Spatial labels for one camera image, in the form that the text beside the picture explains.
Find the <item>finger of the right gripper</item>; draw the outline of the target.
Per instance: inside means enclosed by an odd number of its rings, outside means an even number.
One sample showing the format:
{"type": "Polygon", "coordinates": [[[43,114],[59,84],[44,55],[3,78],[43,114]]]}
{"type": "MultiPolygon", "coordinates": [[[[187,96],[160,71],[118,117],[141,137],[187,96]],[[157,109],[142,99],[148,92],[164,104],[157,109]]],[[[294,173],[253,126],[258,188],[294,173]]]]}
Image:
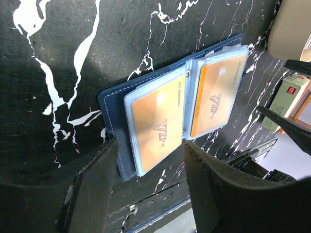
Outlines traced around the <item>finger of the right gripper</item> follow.
{"type": "Polygon", "coordinates": [[[311,62],[303,62],[299,60],[287,60],[285,68],[303,75],[311,75],[311,62]]]}

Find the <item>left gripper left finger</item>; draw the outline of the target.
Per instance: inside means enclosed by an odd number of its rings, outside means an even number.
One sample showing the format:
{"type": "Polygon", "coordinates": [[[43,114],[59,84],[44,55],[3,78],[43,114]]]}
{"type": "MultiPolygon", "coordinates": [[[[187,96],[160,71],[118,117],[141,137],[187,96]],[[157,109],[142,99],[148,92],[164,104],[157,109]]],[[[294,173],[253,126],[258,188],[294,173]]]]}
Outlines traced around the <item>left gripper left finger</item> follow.
{"type": "Polygon", "coordinates": [[[117,166],[115,138],[50,172],[0,170],[3,233],[102,233],[117,166]]]}

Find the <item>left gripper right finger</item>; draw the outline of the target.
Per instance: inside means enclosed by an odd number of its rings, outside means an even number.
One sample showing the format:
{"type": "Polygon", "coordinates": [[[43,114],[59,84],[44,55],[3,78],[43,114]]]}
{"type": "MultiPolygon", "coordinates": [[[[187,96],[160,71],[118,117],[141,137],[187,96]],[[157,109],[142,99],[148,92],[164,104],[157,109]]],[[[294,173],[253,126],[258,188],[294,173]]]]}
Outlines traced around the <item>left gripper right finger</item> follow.
{"type": "Polygon", "coordinates": [[[311,180],[276,183],[208,155],[187,141],[184,162],[200,233],[308,233],[311,180]]]}

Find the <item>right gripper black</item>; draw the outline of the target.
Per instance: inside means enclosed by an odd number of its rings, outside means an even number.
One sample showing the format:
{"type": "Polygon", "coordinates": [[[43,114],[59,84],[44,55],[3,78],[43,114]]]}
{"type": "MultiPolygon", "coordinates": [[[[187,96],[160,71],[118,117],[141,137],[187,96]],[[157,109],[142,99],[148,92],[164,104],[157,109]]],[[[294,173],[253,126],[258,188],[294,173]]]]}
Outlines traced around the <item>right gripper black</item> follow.
{"type": "MultiPolygon", "coordinates": [[[[280,126],[303,152],[308,155],[311,154],[310,129],[295,123],[291,119],[284,118],[280,114],[275,113],[266,107],[258,105],[257,110],[280,126]]],[[[272,182],[294,182],[296,181],[294,177],[277,169],[267,170],[260,165],[260,162],[267,156],[277,140],[277,138],[267,140],[253,148],[239,152],[236,155],[223,160],[223,162],[244,173],[263,180],[272,182]]]]}

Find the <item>beige oval card tray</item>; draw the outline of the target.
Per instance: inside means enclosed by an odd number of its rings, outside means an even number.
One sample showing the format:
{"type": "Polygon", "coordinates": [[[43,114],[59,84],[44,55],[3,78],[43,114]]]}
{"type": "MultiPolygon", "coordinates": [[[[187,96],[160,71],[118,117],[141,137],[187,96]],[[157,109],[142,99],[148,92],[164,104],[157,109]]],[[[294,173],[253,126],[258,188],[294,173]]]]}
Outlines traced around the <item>beige oval card tray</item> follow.
{"type": "Polygon", "coordinates": [[[311,61],[311,1],[283,0],[268,38],[268,51],[287,61],[311,61]]]}

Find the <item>blue leather card holder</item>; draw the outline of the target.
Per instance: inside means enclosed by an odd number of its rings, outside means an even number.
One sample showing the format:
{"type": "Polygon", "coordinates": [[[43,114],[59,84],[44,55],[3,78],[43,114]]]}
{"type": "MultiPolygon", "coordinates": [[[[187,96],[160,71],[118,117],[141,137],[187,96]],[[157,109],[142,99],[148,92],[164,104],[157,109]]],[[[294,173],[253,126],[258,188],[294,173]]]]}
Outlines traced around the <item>blue leather card holder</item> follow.
{"type": "Polygon", "coordinates": [[[109,137],[119,142],[123,181],[142,177],[173,153],[229,122],[248,46],[237,34],[98,95],[109,137]]]}

